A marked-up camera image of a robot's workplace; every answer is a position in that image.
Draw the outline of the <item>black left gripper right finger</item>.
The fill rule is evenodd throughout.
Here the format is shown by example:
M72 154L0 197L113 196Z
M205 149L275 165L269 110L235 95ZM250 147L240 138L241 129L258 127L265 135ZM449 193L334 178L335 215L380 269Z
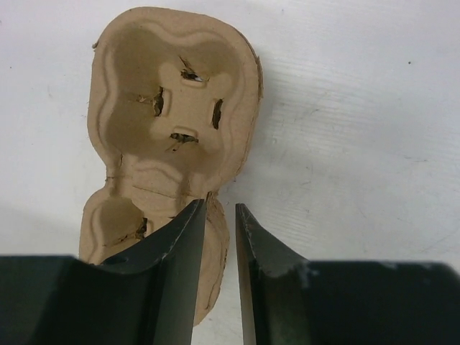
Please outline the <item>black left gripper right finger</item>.
M457 344L459 274L427 261L308 260L236 205L245 344Z

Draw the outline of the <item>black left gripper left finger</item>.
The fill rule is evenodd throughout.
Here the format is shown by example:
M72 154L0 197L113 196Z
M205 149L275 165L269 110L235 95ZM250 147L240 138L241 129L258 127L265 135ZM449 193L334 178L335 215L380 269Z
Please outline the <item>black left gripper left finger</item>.
M206 203L101 264L1 258L3 344L189 344Z

